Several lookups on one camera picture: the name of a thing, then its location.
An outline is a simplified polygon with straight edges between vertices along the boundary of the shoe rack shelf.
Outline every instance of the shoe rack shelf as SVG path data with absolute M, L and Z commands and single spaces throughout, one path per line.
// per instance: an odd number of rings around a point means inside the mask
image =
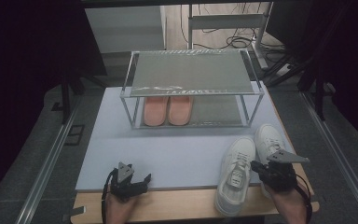
M 120 98 L 132 128 L 250 127 L 263 95 L 246 49 L 187 49 L 134 51 Z M 145 124 L 147 97 L 175 96 L 192 99 L 187 124 Z

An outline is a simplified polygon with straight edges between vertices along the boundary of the white tabletop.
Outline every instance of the white tabletop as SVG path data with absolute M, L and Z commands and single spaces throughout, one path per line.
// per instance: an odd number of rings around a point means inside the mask
M 214 188 L 226 150 L 242 136 L 254 137 L 264 123 L 272 124 L 282 134 L 286 150 L 293 152 L 267 88 L 262 86 L 265 95 L 250 128 L 150 130 L 132 129 L 119 98 L 121 88 L 107 88 L 76 190 L 102 190 L 108 174 L 120 161 L 133 164 L 133 183 L 152 174 L 150 189 Z M 252 172 L 251 183 L 257 182 L 258 176 Z

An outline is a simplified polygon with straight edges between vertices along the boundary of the black strap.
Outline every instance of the black strap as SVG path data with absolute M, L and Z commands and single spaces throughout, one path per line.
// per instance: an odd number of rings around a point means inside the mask
M 298 185 L 295 186 L 295 190 L 303 197 L 305 207 L 307 208 L 307 223 L 310 223 L 312 217 L 312 204 L 310 204 L 310 195 L 307 195 L 304 190 Z
M 108 193 L 108 186 L 109 186 L 109 180 L 113 175 L 113 171 L 109 174 L 109 176 L 106 179 L 106 183 L 103 186 L 103 196 L 101 197 L 101 215 L 103 217 L 103 224 L 106 223 L 106 194 Z

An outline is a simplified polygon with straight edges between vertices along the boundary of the dark curtain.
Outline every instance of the dark curtain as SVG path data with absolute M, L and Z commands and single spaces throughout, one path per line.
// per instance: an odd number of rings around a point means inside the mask
M 106 75 L 80 1 L 0 1 L 0 181 L 62 76 Z

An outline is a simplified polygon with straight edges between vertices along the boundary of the metal rail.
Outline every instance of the metal rail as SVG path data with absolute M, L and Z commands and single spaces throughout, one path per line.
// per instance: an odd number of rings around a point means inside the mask
M 17 217 L 17 220 L 15 222 L 16 224 L 31 223 L 31 220 L 34 217 L 34 212 L 39 205 L 40 199 L 42 198 L 50 175 L 54 169 L 55 163 L 60 156 L 60 152 L 65 142 L 65 138 L 68 135 L 71 125 L 75 119 L 78 106 L 80 105 L 80 100 L 81 96 L 74 97 L 74 108 L 72 110 L 72 113 L 66 124 L 63 124 L 61 126 L 60 132 L 58 133 L 57 138 L 54 141 L 54 144 L 51 147 L 48 156 L 46 157 L 46 160 L 39 171 L 39 174 L 37 175 L 37 178 L 30 190 L 30 193 L 28 194 L 27 199 L 25 200 L 24 205 L 22 206 L 19 216 Z
M 304 100 L 317 128 L 319 129 L 324 141 L 326 142 L 330 152 L 332 153 L 339 170 L 347 181 L 348 186 L 350 187 L 353 195 L 355 196 L 358 202 L 358 177 L 356 173 L 352 170 L 351 165 L 349 164 L 347 158 L 342 153 L 341 147 L 334 138 L 334 135 L 330 132 L 327 124 L 322 121 L 319 116 L 316 114 L 313 106 L 312 99 L 310 98 L 309 93 L 301 92 L 302 99 Z

